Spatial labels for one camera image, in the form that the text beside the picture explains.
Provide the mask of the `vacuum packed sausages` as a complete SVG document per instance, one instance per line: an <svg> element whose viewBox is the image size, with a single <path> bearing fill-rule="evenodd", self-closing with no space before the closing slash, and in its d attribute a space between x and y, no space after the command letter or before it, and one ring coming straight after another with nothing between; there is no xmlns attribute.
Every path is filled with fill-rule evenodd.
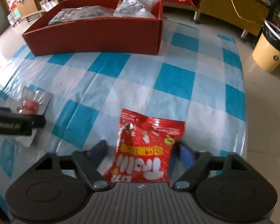
<svg viewBox="0 0 280 224"><path fill-rule="evenodd" d="M44 116L44 112L52 98L52 93L37 90L32 91L28 87L24 86L20 97L20 107L18 112L20 114L31 114ZM24 147L30 147L34 137L39 128L33 128L30 136L16 136L15 140L22 144Z"/></svg>

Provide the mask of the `red candy bag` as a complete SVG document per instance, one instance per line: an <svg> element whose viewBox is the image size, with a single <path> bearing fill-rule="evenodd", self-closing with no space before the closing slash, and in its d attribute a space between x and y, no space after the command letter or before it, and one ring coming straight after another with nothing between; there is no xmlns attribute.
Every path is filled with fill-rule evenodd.
<svg viewBox="0 0 280 224"><path fill-rule="evenodd" d="M115 159L104 174L117 182L169 182L171 151L185 133L185 122L148 117L123 109L120 115Z"/></svg>

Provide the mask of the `clear barcode snack bag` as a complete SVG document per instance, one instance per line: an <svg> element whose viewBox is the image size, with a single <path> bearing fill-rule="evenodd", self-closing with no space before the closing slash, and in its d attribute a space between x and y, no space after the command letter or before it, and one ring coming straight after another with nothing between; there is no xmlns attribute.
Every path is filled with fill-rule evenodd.
<svg viewBox="0 0 280 224"><path fill-rule="evenodd" d="M59 11L49 22L48 25L55 25L71 21L85 19L112 17L114 9L102 6L85 6L79 8L67 8Z"/></svg>

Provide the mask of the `silver foil snack pack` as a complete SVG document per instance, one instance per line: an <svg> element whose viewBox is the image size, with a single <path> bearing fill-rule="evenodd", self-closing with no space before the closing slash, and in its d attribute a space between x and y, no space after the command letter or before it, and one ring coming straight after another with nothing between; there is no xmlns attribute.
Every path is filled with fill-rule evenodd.
<svg viewBox="0 0 280 224"><path fill-rule="evenodd" d="M115 17L152 18L152 10L161 0L122 0L114 10Z"/></svg>

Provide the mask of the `blue checkered tablecloth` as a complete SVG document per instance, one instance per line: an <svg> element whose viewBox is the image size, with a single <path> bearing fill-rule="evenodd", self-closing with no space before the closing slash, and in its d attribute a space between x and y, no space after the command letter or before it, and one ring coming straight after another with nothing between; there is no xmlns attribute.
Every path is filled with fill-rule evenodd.
<svg viewBox="0 0 280 224"><path fill-rule="evenodd" d="M235 40L164 21L157 56L68 53L36 56L16 36L0 45L0 106L24 88L46 91L46 126L30 147L0 136L0 207L7 188L46 152L69 154L99 140L116 143L122 109L184 121L186 143L224 156L246 155L243 69Z"/></svg>

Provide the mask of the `red cardboard box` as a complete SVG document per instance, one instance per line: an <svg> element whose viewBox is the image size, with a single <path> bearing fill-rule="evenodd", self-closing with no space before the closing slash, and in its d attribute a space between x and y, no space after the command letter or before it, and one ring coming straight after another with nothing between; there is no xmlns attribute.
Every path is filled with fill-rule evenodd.
<svg viewBox="0 0 280 224"><path fill-rule="evenodd" d="M23 39L36 56L79 52L157 55L163 29L162 1L153 8L153 18L98 17L48 25L62 9L95 5L115 9L118 2L64 0L31 25Z"/></svg>

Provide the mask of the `yellow trash bin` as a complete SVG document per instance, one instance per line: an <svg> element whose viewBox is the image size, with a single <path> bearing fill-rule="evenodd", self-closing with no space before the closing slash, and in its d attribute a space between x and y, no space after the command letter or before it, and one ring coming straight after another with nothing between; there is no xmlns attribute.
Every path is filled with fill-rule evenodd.
<svg viewBox="0 0 280 224"><path fill-rule="evenodd" d="M264 22L252 58L267 73L272 73L280 65L280 28L272 22L267 20Z"/></svg>

